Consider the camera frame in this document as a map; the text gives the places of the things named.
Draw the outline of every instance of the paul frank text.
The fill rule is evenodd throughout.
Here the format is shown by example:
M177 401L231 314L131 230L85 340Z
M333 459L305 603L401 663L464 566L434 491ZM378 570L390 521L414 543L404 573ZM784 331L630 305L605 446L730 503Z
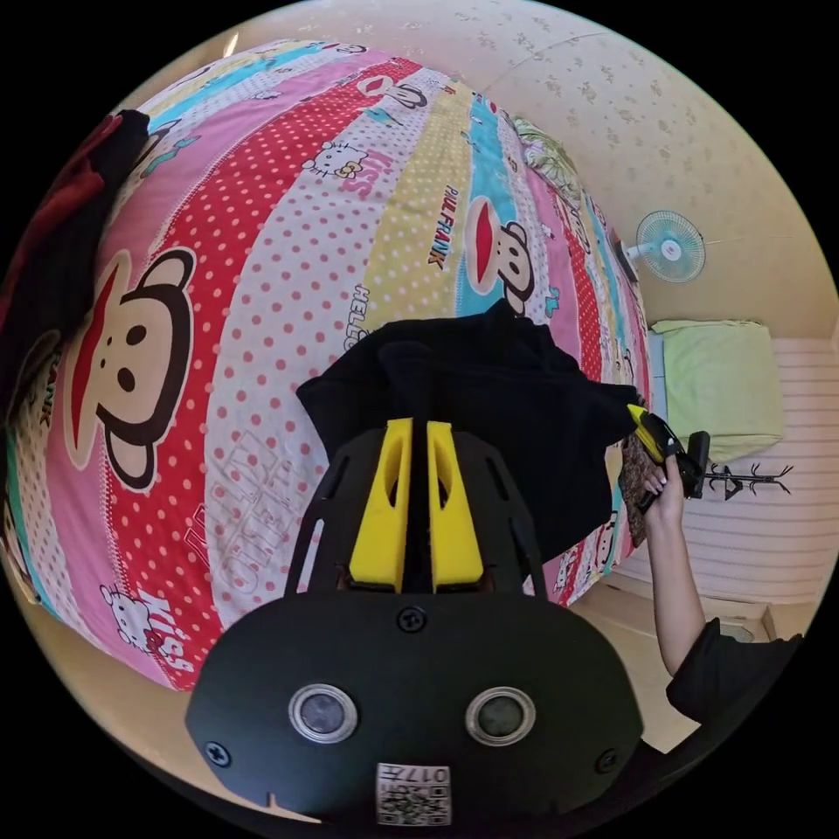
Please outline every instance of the paul frank text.
M457 212L457 199L460 195L453 186L446 187L446 194L443 196L443 206L440 208L440 217L437 220L437 229L434 231L434 242L428 254L428 264L436 265L440 271L446 264L446 257L452 245L452 228L454 227L454 215Z

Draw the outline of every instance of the electric fan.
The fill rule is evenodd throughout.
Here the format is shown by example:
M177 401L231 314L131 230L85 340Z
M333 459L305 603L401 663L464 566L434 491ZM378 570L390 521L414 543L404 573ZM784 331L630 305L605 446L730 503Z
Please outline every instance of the electric fan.
M622 248L626 259L630 263L642 260L667 282L693 280L705 264L702 233L677 212L651 212L638 225L635 240L637 245Z

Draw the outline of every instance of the patterned wallpaper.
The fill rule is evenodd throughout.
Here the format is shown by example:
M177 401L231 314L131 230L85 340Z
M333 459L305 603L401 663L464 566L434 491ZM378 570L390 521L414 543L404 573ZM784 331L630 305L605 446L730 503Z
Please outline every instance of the patterned wallpaper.
M709 243L705 268L683 285L642 270L651 321L754 318L778 337L833 332L829 269L775 168L704 91L606 27L530 0L309 0L222 33L189 60L220 57L233 31L238 49L335 38L453 74L564 143L630 242L650 211L686 215ZM144 90L189 72L185 60Z

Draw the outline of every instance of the colorful bedsheet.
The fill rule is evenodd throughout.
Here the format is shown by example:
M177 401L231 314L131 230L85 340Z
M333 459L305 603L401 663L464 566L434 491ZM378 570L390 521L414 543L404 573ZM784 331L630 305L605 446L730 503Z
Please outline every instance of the colorful bedsheet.
M9 437L4 532L42 605L149 678L188 690L219 635L282 596L327 465L295 390L383 323L506 298L590 378L648 398L614 231L460 82L279 41L142 110L94 309ZM620 447L607 467L611 520L545 567L558 603L631 550Z

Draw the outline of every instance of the label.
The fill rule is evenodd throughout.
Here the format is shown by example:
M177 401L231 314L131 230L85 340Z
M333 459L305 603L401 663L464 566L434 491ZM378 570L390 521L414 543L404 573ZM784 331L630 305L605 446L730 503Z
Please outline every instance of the label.
M445 827L452 823L448 766L380 763L376 770L378 823L402 827Z

